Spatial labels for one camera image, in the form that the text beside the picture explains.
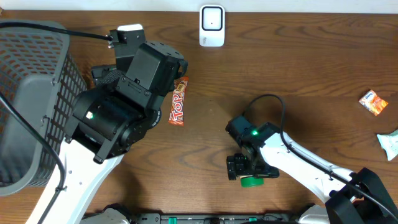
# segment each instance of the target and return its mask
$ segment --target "wood grain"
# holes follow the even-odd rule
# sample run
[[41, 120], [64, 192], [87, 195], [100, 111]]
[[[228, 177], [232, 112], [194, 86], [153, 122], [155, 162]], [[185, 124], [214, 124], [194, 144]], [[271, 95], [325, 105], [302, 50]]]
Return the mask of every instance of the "wood grain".
[[[133, 212], [262, 213], [321, 204], [281, 173], [264, 186], [228, 181], [226, 156], [239, 149], [227, 122], [255, 96], [274, 93], [287, 104], [286, 131], [301, 145], [339, 166], [376, 172], [398, 203], [397, 160], [387, 162], [376, 133], [398, 128], [398, 17], [369, 14], [227, 13], [220, 48], [198, 43], [198, 13], [6, 11], [5, 18], [57, 21], [77, 31], [107, 34], [141, 23], [147, 39], [165, 42], [189, 62], [185, 126], [164, 117], [134, 145], [100, 187], [88, 212], [123, 203]], [[72, 37], [70, 53], [89, 78], [94, 65], [114, 63], [100, 40]], [[379, 115], [358, 99], [373, 89], [389, 102]], [[279, 124], [280, 105], [259, 101], [249, 116]], [[41, 188], [0, 198], [0, 223], [24, 223]]]

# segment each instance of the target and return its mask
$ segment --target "red candy wrapper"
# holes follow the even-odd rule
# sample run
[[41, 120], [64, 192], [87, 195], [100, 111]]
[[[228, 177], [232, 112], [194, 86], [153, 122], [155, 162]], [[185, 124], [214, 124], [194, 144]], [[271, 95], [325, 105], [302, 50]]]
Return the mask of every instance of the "red candy wrapper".
[[188, 85], [188, 77], [181, 77], [174, 81], [172, 109], [169, 123], [184, 126], [184, 97]]

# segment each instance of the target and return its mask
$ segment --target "white packet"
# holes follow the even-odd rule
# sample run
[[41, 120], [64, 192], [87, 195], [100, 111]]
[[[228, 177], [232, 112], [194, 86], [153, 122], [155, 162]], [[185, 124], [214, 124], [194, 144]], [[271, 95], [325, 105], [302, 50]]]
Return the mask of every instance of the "white packet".
[[378, 134], [381, 147], [387, 153], [388, 161], [391, 161], [396, 155], [398, 155], [398, 130], [391, 134]]

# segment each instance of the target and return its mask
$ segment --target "green component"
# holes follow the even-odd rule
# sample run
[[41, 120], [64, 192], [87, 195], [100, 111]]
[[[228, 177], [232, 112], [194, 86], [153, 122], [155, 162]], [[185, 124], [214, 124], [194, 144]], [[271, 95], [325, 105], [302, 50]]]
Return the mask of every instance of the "green component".
[[264, 184], [263, 178], [245, 177], [241, 179], [242, 187], [255, 187]]
[[169, 218], [169, 224], [177, 224], [177, 218]]

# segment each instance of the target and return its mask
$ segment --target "black square outline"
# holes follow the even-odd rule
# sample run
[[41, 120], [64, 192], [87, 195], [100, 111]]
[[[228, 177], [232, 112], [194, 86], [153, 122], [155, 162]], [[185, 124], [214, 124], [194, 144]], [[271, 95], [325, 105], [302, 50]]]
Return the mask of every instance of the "black square outline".
[[[205, 15], [205, 9], [206, 8], [212, 8], [212, 9], [220, 9], [221, 10], [221, 27], [219, 29], [205, 29], [205, 27], [203, 26], [203, 18]], [[204, 31], [220, 31], [223, 29], [223, 9], [219, 6], [205, 6], [203, 7], [203, 9], [201, 10], [201, 28]]]

